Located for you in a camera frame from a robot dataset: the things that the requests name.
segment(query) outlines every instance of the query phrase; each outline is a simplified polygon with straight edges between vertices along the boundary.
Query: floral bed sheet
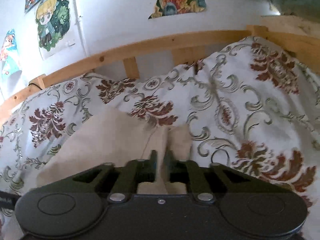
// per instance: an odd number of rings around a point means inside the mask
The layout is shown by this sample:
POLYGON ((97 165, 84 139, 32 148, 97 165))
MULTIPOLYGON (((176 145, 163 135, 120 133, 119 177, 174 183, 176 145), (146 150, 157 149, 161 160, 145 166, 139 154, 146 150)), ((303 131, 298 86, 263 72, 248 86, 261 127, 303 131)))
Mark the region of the floral bed sheet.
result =
MULTIPOLYGON (((146 82, 86 74, 28 98, 0 130, 0 190, 24 194, 61 145, 105 104, 155 126, 189 125, 190 157, 288 188, 320 238, 320 80, 275 44, 247 37, 146 82)), ((1 210, 3 227, 12 215, 1 210)))

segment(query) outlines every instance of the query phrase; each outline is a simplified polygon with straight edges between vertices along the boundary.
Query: bed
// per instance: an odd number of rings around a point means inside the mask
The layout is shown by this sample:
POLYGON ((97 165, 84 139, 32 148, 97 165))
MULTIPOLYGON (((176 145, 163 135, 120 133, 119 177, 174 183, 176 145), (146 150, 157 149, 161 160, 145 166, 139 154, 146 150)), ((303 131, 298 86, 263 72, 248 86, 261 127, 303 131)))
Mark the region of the bed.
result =
MULTIPOLYGON (((141 41, 37 77, 0 107, 8 117, 0 130, 0 189, 22 195, 36 187, 41 168, 108 105, 154 126, 187 123, 199 165, 222 163, 296 192, 309 208, 301 235, 319 239, 319 52, 319 39, 250 25, 141 41), (222 42, 230 45, 206 55, 206 45, 222 42), (172 51, 176 67, 139 80, 135 57, 161 50, 172 51), (92 72, 117 60, 124 80, 92 72)), ((12 215, 0 212, 4 235, 12 215)))

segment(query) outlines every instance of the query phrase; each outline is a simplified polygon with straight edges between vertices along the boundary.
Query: white pipe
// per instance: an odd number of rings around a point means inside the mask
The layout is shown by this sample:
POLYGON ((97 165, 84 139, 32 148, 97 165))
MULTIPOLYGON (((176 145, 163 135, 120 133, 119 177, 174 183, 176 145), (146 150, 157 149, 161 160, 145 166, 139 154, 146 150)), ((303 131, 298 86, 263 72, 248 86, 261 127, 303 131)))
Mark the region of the white pipe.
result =
POLYGON ((78 25, 78 29, 79 29, 79 35, 80 35, 80 40, 82 43, 82 47, 84 49, 84 53, 85 56, 88 57, 90 56, 90 50, 89 47, 87 45, 87 42, 85 40, 85 36, 84 36, 84 31, 83 31, 83 25, 82 25, 82 15, 80 14, 78 7, 77 7, 77 2, 76 0, 74 0, 74 8, 75 8, 75 15, 76 15, 76 21, 77 21, 77 25, 78 25))

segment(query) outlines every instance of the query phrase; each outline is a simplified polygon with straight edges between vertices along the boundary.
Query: black cable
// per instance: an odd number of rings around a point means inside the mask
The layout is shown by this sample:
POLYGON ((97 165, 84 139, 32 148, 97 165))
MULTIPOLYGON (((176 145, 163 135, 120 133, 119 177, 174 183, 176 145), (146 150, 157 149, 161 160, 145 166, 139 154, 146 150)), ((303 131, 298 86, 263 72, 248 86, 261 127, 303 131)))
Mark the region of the black cable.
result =
POLYGON ((34 85, 34 86, 36 86, 37 88, 39 88, 40 90, 43 90, 41 87, 39 87, 39 85, 37 85, 36 83, 29 83, 29 85, 28 86, 31 86, 31 85, 34 85))

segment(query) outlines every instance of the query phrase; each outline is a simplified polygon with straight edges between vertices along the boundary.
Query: beige fabric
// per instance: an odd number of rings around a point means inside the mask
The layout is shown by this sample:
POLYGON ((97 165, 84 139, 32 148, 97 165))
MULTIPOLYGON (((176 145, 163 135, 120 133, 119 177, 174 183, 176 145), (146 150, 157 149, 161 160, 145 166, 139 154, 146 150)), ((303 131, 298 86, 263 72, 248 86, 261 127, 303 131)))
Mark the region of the beige fabric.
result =
MULTIPOLYGON (((147 122, 106 106, 102 113, 91 117, 61 147, 59 153, 41 169, 37 186, 41 187, 105 162, 117 167, 133 159, 148 159, 151 150, 158 152, 157 181, 140 184, 138 192, 167 194, 160 170, 168 145, 180 160, 186 160, 191 148, 188 126, 151 127, 147 122)), ((182 193, 183 185, 168 187, 182 193)))

